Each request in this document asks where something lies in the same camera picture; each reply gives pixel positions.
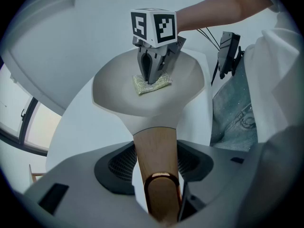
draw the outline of window frame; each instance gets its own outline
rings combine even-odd
[[[3,64],[4,64],[3,60],[0,57],[0,70],[3,66]],[[22,117],[22,124],[21,124],[19,136],[15,137],[0,128],[0,140],[4,141],[5,143],[7,143],[17,149],[20,149],[20,150],[23,150],[23,151],[26,151],[26,152],[29,152],[32,154],[47,156],[47,154],[48,154],[47,150],[38,149],[38,148],[32,147],[32,146],[24,143],[25,136],[26,136],[28,126],[29,126],[28,124],[31,120],[31,117],[33,115],[33,112],[35,110],[37,103],[38,103],[38,100],[33,97],[29,103],[29,106],[28,106],[25,114],[23,116],[20,116],[20,117]]]

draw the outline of black vent grille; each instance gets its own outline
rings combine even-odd
[[[116,177],[124,181],[132,182],[133,169],[136,161],[135,148],[128,148],[112,158],[108,163],[108,167]]]
[[[200,162],[200,159],[196,155],[185,150],[179,145],[177,146],[177,155],[178,155],[179,172],[182,177],[184,177],[185,173],[189,171],[193,171],[195,168],[197,168]]]

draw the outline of gray plastic housing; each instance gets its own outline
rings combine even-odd
[[[288,128],[267,143],[252,146],[248,153],[179,141],[209,156],[213,166],[202,180],[186,183],[188,195],[183,199],[194,196],[198,201],[191,200],[192,205],[199,211],[175,227],[243,227],[259,222],[282,200],[299,174],[304,160],[303,132],[304,128]],[[64,160],[20,200],[45,227],[162,227],[139,206],[134,195],[112,193],[95,177],[98,160],[127,144]],[[232,161],[235,157],[245,160]],[[52,216],[38,203],[55,183],[69,189]]]
[[[139,69],[143,79],[148,84],[155,83],[160,75],[167,70],[170,60],[178,56],[185,41],[185,38],[177,36],[177,42],[152,48],[151,45],[133,37],[133,44],[139,47],[137,52]]]

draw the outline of window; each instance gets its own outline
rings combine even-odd
[[[0,64],[0,139],[46,156],[61,116],[38,102]]]

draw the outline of forearm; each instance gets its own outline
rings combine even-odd
[[[235,0],[205,0],[177,11],[177,30],[193,30],[241,21],[241,9]]]
[[[205,0],[177,11],[177,30],[236,23],[271,5],[270,0]]]

